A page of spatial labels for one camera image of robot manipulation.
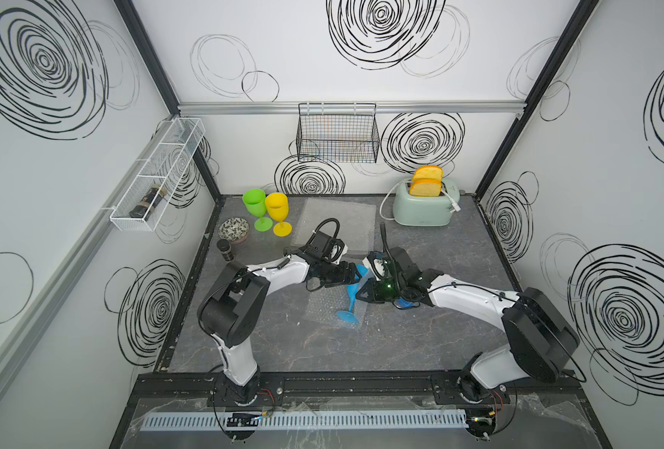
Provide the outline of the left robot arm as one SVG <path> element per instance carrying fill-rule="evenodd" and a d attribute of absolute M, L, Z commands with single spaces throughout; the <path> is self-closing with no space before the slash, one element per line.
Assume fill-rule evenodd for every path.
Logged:
<path fill-rule="evenodd" d="M 342 259 L 346 250 L 339 239 L 323 235 L 321 243 L 311 238 L 271 262 L 227 263 L 196 316 L 200 329 L 218 346 L 229 385 L 244 389 L 256 382 L 259 367 L 251 349 L 251 334 L 269 295 L 311 281 L 315 282 L 311 290 L 316 291 L 362 280 L 358 267 Z"/>

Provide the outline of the blue plastic wine glass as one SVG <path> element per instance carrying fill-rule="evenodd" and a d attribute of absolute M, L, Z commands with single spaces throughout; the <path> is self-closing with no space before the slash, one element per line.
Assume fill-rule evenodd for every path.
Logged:
<path fill-rule="evenodd" d="M 349 299 L 349 305 L 346 309 L 337 311 L 337 318 L 345 323 L 358 324 L 359 319 L 357 318 L 354 308 L 356 305 L 356 296 L 360 291 L 360 288 L 365 285 L 367 282 L 368 269 L 364 265 L 356 264 L 355 265 L 358 273 L 355 275 L 355 284 L 350 284 L 347 286 L 347 295 Z"/>

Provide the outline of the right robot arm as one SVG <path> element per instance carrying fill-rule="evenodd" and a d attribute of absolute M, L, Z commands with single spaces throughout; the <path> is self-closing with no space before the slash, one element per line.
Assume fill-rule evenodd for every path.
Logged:
<path fill-rule="evenodd" d="M 391 302 L 399 309 L 426 305 L 452 310 L 503 333 L 502 346 L 474 355 L 457 377 L 457 387 L 466 389 L 472 402 L 517 380 L 557 382 L 580 345 L 573 326 L 539 289 L 498 290 L 438 269 L 422 271 L 399 247 L 372 252 L 363 265 L 368 279 L 360 292 L 366 302 Z"/>

